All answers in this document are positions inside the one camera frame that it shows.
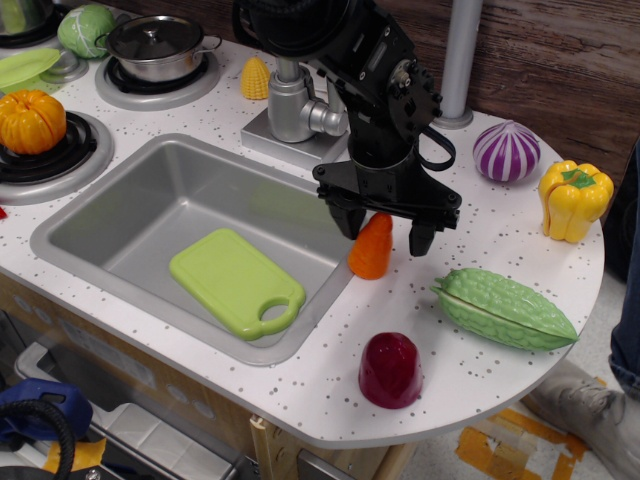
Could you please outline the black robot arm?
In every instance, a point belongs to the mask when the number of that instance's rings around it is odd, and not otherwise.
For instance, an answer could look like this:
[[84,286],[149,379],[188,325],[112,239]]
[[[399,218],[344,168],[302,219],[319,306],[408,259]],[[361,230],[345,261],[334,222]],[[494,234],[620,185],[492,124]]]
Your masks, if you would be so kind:
[[349,158],[312,174],[341,232],[355,239],[368,211],[411,220],[409,250],[425,255],[455,228],[461,197],[430,176],[454,163],[434,130],[441,95],[393,17],[373,1],[237,1],[237,31],[280,60],[301,61],[334,86],[350,127]]

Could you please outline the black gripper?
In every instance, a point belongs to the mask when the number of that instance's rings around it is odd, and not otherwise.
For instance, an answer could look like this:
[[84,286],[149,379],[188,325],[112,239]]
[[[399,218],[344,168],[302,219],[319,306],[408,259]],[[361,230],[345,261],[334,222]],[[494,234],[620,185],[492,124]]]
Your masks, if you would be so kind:
[[412,220],[409,252],[422,257],[438,231],[458,224],[461,196],[430,176],[415,153],[390,167],[348,160],[318,165],[312,174],[319,198],[348,239],[357,238],[368,211],[382,212]]

